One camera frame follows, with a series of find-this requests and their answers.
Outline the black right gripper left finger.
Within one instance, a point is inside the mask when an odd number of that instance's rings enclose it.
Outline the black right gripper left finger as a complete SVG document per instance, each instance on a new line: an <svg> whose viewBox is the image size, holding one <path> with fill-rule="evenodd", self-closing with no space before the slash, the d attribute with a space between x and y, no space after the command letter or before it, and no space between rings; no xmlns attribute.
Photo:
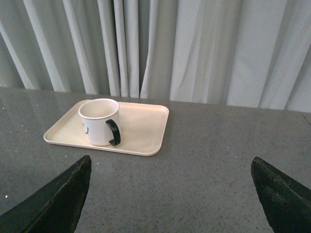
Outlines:
<svg viewBox="0 0 311 233"><path fill-rule="evenodd" d="M72 233L81 216L90 182L86 155L26 200L0 216L2 233Z"/></svg>

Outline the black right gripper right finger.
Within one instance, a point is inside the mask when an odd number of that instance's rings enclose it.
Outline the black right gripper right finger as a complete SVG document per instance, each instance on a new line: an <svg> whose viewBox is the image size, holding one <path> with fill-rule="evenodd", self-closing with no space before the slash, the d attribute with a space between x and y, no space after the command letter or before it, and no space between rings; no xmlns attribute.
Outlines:
<svg viewBox="0 0 311 233"><path fill-rule="evenodd" d="M311 231L311 190L259 157L251 175L267 221L275 233Z"/></svg>

